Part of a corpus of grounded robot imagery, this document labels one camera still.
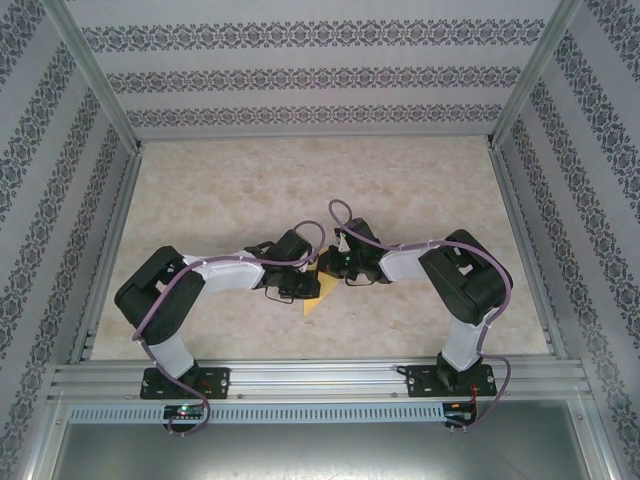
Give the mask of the grey metal sheet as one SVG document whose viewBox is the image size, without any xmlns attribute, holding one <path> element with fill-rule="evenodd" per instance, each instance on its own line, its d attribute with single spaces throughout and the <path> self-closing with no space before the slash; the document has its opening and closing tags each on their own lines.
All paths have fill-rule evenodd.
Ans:
<svg viewBox="0 0 640 480">
<path fill-rule="evenodd" d="M 54 480 L 591 480 L 562 430 L 452 434 L 437 424 L 73 425 Z"/>
</svg>

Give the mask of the controller board with green light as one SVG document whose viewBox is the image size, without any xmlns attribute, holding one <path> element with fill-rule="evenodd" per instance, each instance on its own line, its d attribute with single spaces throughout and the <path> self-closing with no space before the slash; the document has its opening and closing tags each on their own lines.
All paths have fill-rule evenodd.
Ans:
<svg viewBox="0 0 640 480">
<path fill-rule="evenodd" d="M 183 404 L 183 405 L 166 405 L 163 411 L 164 420 L 202 420 L 206 413 L 202 405 Z"/>
</svg>

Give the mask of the controller board with orange light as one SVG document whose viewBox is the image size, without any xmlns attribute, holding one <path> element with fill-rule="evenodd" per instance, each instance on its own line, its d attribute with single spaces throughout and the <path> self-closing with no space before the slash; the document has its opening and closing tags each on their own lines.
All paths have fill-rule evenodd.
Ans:
<svg viewBox="0 0 640 480">
<path fill-rule="evenodd" d="M 477 418 L 475 403 L 444 403 L 443 410 L 446 421 L 454 426 L 470 425 Z"/>
</svg>

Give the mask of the long aluminium mounting rail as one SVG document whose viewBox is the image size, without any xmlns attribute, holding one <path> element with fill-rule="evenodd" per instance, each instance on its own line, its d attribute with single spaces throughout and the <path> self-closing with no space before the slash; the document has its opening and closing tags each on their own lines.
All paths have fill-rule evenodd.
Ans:
<svg viewBox="0 0 640 480">
<path fill-rule="evenodd" d="M 593 397 L 580 360 L 552 355 L 510 357 L 505 400 L 572 400 Z M 229 402 L 312 403 L 401 400 L 408 397 L 400 366 L 433 365 L 434 358 L 320 360 L 218 360 L 203 367 L 228 368 Z M 140 400 L 146 361 L 86 361 L 54 368 L 46 401 L 63 404 L 134 403 Z"/>
</svg>

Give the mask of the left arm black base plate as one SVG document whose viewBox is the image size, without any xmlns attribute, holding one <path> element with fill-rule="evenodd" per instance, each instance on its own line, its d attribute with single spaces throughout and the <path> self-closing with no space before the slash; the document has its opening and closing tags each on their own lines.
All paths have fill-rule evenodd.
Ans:
<svg viewBox="0 0 640 480">
<path fill-rule="evenodd" d="M 230 384 L 228 368 L 193 367 L 179 381 L 207 399 L 226 399 Z M 157 368 L 144 370 L 140 387 L 143 400 L 196 399 L 190 391 L 168 380 Z"/>
</svg>

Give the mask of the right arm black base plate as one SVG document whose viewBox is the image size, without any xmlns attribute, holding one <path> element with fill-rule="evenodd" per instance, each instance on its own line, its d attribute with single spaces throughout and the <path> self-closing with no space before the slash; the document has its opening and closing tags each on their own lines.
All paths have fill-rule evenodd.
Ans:
<svg viewBox="0 0 640 480">
<path fill-rule="evenodd" d="M 405 367 L 410 397 L 494 397 L 497 386 L 490 365 L 479 364 L 464 372 L 436 365 Z"/>
</svg>

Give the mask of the aluminium side rail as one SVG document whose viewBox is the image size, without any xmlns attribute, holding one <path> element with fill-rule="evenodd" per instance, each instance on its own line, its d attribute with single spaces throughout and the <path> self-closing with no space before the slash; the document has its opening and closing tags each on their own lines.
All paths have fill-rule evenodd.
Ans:
<svg viewBox="0 0 640 480">
<path fill-rule="evenodd" d="M 104 308 L 108 288 L 116 262 L 117 252 L 130 209 L 137 177 L 144 156 L 145 145 L 141 143 L 132 153 L 123 171 L 117 196 L 114 200 L 112 215 L 105 232 L 102 249 L 98 256 L 95 275 L 86 302 L 81 311 L 80 323 L 74 337 L 73 349 L 69 352 L 67 363 L 78 364 L 83 360 L 86 341 L 96 330 Z"/>
<path fill-rule="evenodd" d="M 488 154 L 513 231 L 533 303 L 545 334 L 549 352 L 558 359 L 568 359 L 569 354 L 562 341 L 558 323 L 538 269 L 536 257 L 531 242 L 529 241 L 528 230 L 519 209 L 516 192 L 509 178 L 504 160 L 501 153 L 494 147 L 488 148 Z"/>
</svg>

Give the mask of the aluminium frame post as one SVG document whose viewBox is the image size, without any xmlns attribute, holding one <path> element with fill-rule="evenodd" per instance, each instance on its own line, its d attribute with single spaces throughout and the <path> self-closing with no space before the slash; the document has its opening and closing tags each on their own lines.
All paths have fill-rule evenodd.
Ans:
<svg viewBox="0 0 640 480">
<path fill-rule="evenodd" d="M 138 152 L 141 140 L 134 131 L 125 109 L 100 66 L 81 28 L 72 16 L 66 0 L 40 0 L 87 81 L 129 152 Z"/>
<path fill-rule="evenodd" d="M 559 44 L 581 4 L 582 0 L 559 0 L 556 9 L 540 36 L 539 42 L 536 44 L 513 91 L 499 114 L 493 130 L 487 136 L 490 150 L 496 151 L 505 141 L 524 103 L 528 99 L 539 77 L 543 74 L 553 56 L 553 51 Z"/>
</svg>

